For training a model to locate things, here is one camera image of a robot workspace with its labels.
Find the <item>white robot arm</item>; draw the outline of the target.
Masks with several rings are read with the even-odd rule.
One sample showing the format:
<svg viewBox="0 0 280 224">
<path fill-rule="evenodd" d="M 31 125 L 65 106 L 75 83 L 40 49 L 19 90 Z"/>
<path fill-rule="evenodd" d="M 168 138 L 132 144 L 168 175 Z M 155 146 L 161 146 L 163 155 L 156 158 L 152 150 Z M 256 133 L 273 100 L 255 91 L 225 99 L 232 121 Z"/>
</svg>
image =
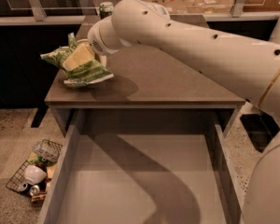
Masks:
<svg viewBox="0 0 280 224">
<path fill-rule="evenodd" d="M 173 21 L 164 7 L 141 0 L 118 2 L 90 28 L 88 43 L 99 55 L 160 49 L 280 120 L 280 43 Z M 241 224 L 280 224 L 280 135 L 250 177 Z"/>
</svg>

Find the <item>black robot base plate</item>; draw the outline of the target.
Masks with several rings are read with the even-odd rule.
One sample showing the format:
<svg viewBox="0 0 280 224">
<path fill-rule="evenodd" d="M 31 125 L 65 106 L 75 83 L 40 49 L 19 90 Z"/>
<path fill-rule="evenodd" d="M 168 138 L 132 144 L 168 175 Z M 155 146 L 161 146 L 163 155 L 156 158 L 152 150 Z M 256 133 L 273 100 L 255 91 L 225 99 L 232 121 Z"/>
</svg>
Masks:
<svg viewBox="0 0 280 224">
<path fill-rule="evenodd" d="M 280 127 L 273 117 L 266 113 L 243 114 L 240 121 L 244 125 L 254 149 L 260 153 L 280 131 Z"/>
</svg>

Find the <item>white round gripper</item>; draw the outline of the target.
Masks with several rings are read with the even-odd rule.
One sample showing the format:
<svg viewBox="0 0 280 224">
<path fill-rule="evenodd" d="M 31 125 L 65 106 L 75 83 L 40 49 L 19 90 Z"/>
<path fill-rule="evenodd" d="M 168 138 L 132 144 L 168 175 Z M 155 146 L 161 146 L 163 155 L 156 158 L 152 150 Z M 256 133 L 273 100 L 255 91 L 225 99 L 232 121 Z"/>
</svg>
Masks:
<svg viewBox="0 0 280 224">
<path fill-rule="evenodd" d="M 96 22 L 88 31 L 88 41 L 93 50 L 99 55 L 112 54 L 119 50 L 119 37 L 117 36 L 111 16 Z M 63 62 L 66 71 L 72 71 L 84 63 L 94 59 L 95 54 L 91 46 L 81 43 Z"/>
</svg>

